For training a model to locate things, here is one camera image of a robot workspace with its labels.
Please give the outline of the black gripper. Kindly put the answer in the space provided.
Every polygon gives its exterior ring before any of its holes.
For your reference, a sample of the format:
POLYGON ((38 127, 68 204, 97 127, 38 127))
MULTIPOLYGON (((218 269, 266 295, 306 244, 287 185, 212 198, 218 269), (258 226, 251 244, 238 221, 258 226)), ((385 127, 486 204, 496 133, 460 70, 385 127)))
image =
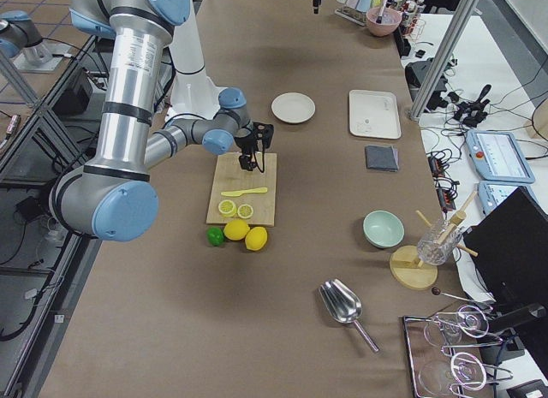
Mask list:
POLYGON ((256 153, 259 151, 261 142, 262 153, 271 145, 274 134, 274 126, 261 122, 250 122, 246 127, 241 128, 235 136, 235 143, 241 149, 239 164, 241 169, 253 171, 253 164, 257 163, 256 153))

